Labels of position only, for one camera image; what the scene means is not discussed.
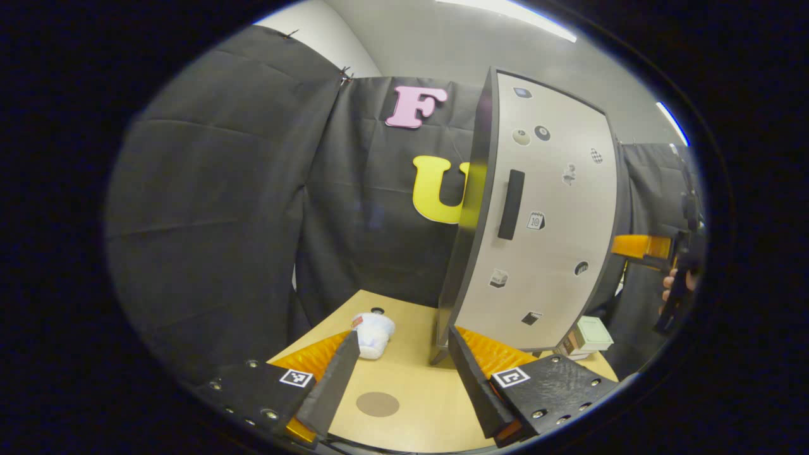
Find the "brown circle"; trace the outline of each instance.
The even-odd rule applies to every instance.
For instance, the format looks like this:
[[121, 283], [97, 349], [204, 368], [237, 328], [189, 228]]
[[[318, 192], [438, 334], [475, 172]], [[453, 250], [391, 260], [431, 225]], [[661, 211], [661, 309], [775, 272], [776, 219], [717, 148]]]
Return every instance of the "brown circle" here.
[[369, 392], [357, 398], [357, 408], [373, 417], [388, 417], [399, 410], [399, 400], [387, 393]]

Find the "letter f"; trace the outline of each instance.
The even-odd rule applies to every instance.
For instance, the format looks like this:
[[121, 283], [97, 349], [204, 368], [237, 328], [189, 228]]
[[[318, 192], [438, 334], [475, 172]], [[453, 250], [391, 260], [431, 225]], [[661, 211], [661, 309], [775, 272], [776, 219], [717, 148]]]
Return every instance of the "letter f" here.
[[417, 110], [421, 111], [423, 117], [429, 117], [435, 111], [435, 100], [447, 100], [447, 91], [442, 88], [402, 86], [396, 87], [395, 90], [399, 95], [393, 115], [385, 121], [385, 125], [388, 126], [418, 128], [421, 126], [421, 120], [416, 115]]

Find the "wooden table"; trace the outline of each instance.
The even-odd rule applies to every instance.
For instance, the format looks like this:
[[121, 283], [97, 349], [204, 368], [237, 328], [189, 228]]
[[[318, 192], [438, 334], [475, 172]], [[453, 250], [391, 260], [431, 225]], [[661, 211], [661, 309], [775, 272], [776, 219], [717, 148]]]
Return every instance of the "wooden table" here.
[[[279, 352], [268, 362], [351, 327], [357, 313], [373, 307], [385, 310], [396, 323], [380, 359], [359, 359], [354, 367], [329, 433], [380, 449], [415, 453], [459, 452], [494, 446], [483, 437], [472, 402], [448, 359], [430, 366], [436, 308], [359, 291], [323, 322]], [[550, 355], [543, 352], [540, 358]], [[591, 371], [617, 381], [600, 353], [578, 361]], [[373, 417], [357, 408], [364, 393], [381, 392], [399, 402], [388, 417]]]

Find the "small box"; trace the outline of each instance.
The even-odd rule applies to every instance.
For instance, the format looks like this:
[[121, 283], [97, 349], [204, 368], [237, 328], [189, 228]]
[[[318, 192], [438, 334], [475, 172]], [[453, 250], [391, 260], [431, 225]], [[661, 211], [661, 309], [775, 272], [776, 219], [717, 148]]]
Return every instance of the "small box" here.
[[559, 343], [557, 346], [557, 351], [559, 354], [564, 355], [565, 357], [570, 357], [572, 355], [581, 355], [581, 354], [592, 354], [595, 351], [587, 351], [583, 350], [578, 345], [578, 341], [574, 335], [574, 331], [571, 330]]
[[582, 316], [571, 332], [580, 351], [606, 351], [614, 343], [598, 317]]

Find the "gray wall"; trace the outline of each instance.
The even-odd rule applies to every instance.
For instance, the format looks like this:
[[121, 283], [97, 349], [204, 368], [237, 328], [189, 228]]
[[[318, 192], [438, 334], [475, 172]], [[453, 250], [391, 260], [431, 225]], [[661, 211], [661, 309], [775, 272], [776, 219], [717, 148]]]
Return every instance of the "gray wall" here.
[[517, 19], [435, 0], [325, 1], [384, 76], [482, 87], [489, 66], [500, 66], [599, 106], [622, 142], [682, 144], [655, 106], [654, 93], [567, 24], [575, 43]]

